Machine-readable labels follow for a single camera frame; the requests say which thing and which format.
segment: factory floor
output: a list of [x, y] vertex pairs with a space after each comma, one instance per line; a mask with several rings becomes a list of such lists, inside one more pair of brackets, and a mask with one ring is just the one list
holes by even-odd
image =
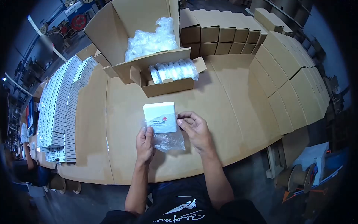
[[[242, 6], [232, 5], [225, 0], [196, 0], [188, 3], [191, 10], [206, 9], [232, 12], [245, 12]], [[84, 48], [90, 43], [87, 37], [82, 38], [73, 47], [69, 55]], [[310, 145], [326, 142], [325, 121], [320, 120], [309, 126]], [[310, 223], [316, 214], [309, 211], [308, 194], [298, 195], [282, 203], [284, 189], [276, 189], [274, 181], [266, 178], [269, 168], [267, 153], [262, 150], [239, 162], [224, 168], [236, 198], [246, 198], [255, 204], [267, 223]], [[34, 197], [42, 223], [99, 223], [110, 210], [123, 210], [129, 186], [96, 185], [82, 183], [81, 193], [60, 194], [54, 191], [45, 196]]]

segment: plastic-wrapped item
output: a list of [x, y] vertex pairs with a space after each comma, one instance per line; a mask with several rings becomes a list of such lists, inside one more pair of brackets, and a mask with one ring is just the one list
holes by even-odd
[[[162, 83], [164, 79], [172, 78], [174, 81], [181, 78], [192, 78], [195, 81], [198, 81], [199, 74], [194, 63], [188, 59], [180, 59], [176, 62], [167, 63], [157, 63], [155, 65], [158, 69], [159, 78], [161, 79], [159, 83]], [[156, 79], [156, 76], [153, 76], [155, 73], [151, 71], [153, 81]]]
[[175, 41], [173, 19], [171, 17], [162, 17], [155, 24], [159, 25], [155, 33], [137, 30], [134, 38], [128, 38], [125, 62], [159, 51], [169, 51], [178, 48]]
[[[170, 116], [166, 116], [164, 114], [153, 120], [145, 121], [143, 122], [143, 127], [147, 128], [148, 126], [151, 126], [152, 123], [155, 123], [164, 117], [170, 117]], [[176, 125], [176, 132], [154, 133], [153, 145], [154, 148], [162, 152], [167, 152], [168, 150], [185, 150], [184, 137], [178, 125]]]
[[150, 74], [152, 75], [154, 84], [162, 83], [162, 81], [159, 77], [159, 72], [154, 68], [153, 65], [150, 65], [148, 70], [150, 71]]

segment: white box stack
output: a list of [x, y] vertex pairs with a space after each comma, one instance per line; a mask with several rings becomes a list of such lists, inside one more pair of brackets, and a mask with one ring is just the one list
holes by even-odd
[[62, 65], [43, 90], [39, 104], [37, 143], [47, 148], [47, 161], [76, 162], [75, 125], [79, 90], [88, 84], [97, 62], [72, 57]]

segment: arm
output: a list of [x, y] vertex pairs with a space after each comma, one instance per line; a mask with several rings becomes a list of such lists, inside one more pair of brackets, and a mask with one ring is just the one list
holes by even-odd
[[178, 125], [188, 134], [190, 142], [201, 156], [209, 198], [213, 207], [219, 210], [234, 200], [234, 193], [222, 169], [208, 125], [191, 111], [180, 113], [178, 118]]
[[26, 156], [26, 162], [27, 162], [27, 167], [29, 168], [29, 170], [32, 170], [35, 165], [34, 162], [32, 161], [31, 155], [30, 155], [30, 149], [29, 149], [29, 145], [30, 143], [28, 142], [24, 142], [24, 150], [25, 150], [25, 156]]
[[124, 210], [136, 216], [143, 214], [147, 205], [149, 163], [156, 152], [156, 149], [152, 146], [152, 138], [152, 127], [148, 127], [146, 132], [141, 129], [136, 137], [137, 161], [134, 167], [132, 183], [124, 204]]

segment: worker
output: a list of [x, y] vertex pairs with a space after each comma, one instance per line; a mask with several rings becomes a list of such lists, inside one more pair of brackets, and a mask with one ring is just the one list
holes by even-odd
[[149, 163], [156, 149], [152, 145], [153, 128], [141, 129], [124, 211], [107, 212], [101, 223], [266, 223], [251, 201], [234, 199], [206, 121], [190, 111], [180, 113], [177, 124], [201, 157], [206, 187], [190, 178], [186, 184], [181, 180], [159, 183], [151, 192], [153, 204], [145, 211]]
[[28, 142], [23, 143], [26, 160], [15, 159], [12, 162], [12, 172], [21, 182], [28, 182], [37, 187], [46, 186], [54, 175], [51, 169], [37, 165], [31, 158], [29, 145]]

